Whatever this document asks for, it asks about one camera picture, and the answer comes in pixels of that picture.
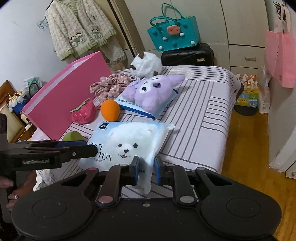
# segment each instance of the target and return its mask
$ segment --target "screw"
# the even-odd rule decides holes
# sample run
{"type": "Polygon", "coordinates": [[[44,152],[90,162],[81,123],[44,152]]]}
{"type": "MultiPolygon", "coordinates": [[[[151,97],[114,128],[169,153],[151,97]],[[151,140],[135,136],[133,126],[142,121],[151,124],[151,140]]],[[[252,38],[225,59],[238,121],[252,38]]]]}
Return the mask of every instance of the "screw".
{"type": "Polygon", "coordinates": [[[111,196],[101,196],[99,197],[99,202],[102,204],[111,203],[113,201],[113,197],[111,196]]]}
{"type": "Polygon", "coordinates": [[[180,201],[182,203],[192,203],[194,202],[195,198],[194,197],[191,197],[191,196],[182,196],[180,197],[180,201]]]}

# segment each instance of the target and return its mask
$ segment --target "pink floral fabric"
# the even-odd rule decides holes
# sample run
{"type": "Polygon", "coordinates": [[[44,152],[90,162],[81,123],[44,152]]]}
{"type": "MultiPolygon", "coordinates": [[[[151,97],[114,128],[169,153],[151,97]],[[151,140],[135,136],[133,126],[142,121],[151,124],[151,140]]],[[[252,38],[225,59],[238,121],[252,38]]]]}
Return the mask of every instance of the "pink floral fabric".
{"type": "Polygon", "coordinates": [[[100,82],[95,82],[89,87],[89,92],[99,97],[99,106],[101,106],[105,100],[116,99],[131,81],[131,78],[124,73],[103,76],[100,82]]]}

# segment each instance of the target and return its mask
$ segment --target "green ball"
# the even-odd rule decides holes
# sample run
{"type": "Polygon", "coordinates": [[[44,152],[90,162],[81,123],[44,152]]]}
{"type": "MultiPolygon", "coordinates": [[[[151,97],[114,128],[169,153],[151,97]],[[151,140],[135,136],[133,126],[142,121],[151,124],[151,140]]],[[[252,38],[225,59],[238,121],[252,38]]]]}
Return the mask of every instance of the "green ball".
{"type": "Polygon", "coordinates": [[[84,138],[79,132],[71,131],[64,136],[63,141],[84,141],[84,138]]]}

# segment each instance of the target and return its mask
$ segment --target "black suitcase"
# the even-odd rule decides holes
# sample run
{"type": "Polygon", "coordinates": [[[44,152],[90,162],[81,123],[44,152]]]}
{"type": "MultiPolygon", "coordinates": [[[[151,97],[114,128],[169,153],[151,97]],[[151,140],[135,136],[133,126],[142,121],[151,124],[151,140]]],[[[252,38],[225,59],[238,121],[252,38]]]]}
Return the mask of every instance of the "black suitcase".
{"type": "Polygon", "coordinates": [[[161,63],[166,65],[204,65],[214,66],[214,51],[208,44],[200,43],[194,47],[163,52],[161,63]]]}

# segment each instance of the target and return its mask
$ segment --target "cotton tissue package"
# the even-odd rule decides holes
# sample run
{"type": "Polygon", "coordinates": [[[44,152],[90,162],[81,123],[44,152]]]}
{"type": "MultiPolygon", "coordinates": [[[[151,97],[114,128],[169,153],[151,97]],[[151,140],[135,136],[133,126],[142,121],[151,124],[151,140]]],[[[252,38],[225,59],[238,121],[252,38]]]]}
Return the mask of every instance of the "cotton tissue package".
{"type": "Polygon", "coordinates": [[[160,151],[168,133],[175,126],[166,123],[101,122],[89,139],[89,145],[98,148],[95,157],[79,161],[82,169],[97,167],[108,171],[118,164],[131,164],[134,156],[140,157],[139,178],[135,188],[145,194],[151,190],[154,157],[160,151]]]}

